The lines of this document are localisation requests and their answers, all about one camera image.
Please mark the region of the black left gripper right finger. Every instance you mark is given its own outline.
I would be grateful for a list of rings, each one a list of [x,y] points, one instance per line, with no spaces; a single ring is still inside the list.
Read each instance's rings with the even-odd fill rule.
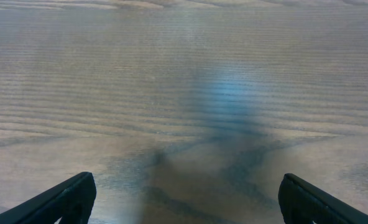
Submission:
[[[368,215],[298,176],[284,175],[278,203],[285,224],[368,224]]]

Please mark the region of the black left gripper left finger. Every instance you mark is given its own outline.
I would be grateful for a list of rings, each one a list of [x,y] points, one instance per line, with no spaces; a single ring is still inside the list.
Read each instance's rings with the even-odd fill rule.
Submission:
[[[94,177],[81,172],[0,214],[0,224],[87,224],[96,199]]]

